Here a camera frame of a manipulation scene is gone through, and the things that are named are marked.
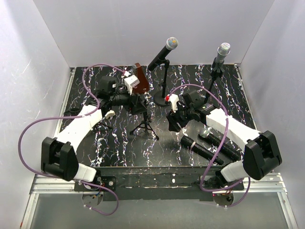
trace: black marble surface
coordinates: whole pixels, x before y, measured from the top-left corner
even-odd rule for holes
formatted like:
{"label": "black marble surface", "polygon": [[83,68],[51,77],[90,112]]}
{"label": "black marble surface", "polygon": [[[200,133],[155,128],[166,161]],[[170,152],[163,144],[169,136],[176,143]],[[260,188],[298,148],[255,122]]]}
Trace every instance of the black marble surface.
{"label": "black marble surface", "polygon": [[[129,70],[131,67],[121,66],[120,68]],[[162,81],[164,68],[157,67],[152,72],[148,71],[146,66],[142,68],[150,84],[150,91],[144,97],[149,101],[148,113],[152,115],[151,126],[160,140],[157,141],[151,132],[147,135],[141,129],[135,132],[135,136],[129,135],[129,132],[142,121],[142,115],[132,116],[122,107],[113,107],[116,116],[111,120],[102,121],[112,126],[113,130],[110,131],[97,124],[77,149],[79,162],[97,167],[207,166],[208,160],[179,144],[181,137],[188,135],[215,152],[216,146],[211,146],[198,138],[203,124],[190,121],[180,133],[169,132],[166,114],[171,108],[169,106],[159,107],[153,102],[153,95],[161,88],[158,84]],[[210,65],[170,66],[167,78],[168,91],[185,83],[195,83],[208,88],[211,83],[210,68]],[[76,68],[66,110],[83,106],[89,97],[81,82],[84,69],[85,67]],[[233,65],[225,65],[225,70],[223,77],[215,81],[212,93],[223,102],[229,115],[254,128],[236,70]],[[87,72],[87,85],[92,91],[98,89],[100,79],[106,75],[117,77],[122,82],[120,72],[109,67],[96,67]],[[180,89],[177,94],[182,94],[187,90],[188,88]],[[64,120],[61,129],[64,129],[70,122],[70,120]],[[230,160],[224,155],[219,154],[219,157],[225,163],[230,163]]]}

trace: wall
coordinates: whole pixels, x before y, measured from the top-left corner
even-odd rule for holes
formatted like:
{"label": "wall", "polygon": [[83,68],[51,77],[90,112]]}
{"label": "wall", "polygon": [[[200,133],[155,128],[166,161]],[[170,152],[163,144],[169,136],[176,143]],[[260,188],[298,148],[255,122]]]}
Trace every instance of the wall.
{"label": "wall", "polygon": [[242,61],[250,107],[260,130],[277,138],[278,168],[299,228],[305,228],[305,1],[275,0]]}
{"label": "wall", "polygon": [[241,62],[274,0],[34,0],[69,66],[149,64],[176,37],[171,64]]}
{"label": "wall", "polygon": [[[19,160],[19,135],[36,118],[59,114],[70,70],[33,1],[0,0],[0,15],[0,228],[16,229],[34,177]],[[35,169],[55,126],[39,124],[23,140]]]}

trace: black mounting base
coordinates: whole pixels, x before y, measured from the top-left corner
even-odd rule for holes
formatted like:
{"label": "black mounting base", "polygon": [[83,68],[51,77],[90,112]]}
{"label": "black mounting base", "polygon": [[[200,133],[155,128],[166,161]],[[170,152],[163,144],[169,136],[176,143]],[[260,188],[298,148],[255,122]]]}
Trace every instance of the black mounting base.
{"label": "black mounting base", "polygon": [[165,103],[165,97],[163,97],[162,91],[158,91],[156,94],[154,94],[153,101],[158,106],[169,106],[170,105],[170,103],[168,103],[168,104]]}

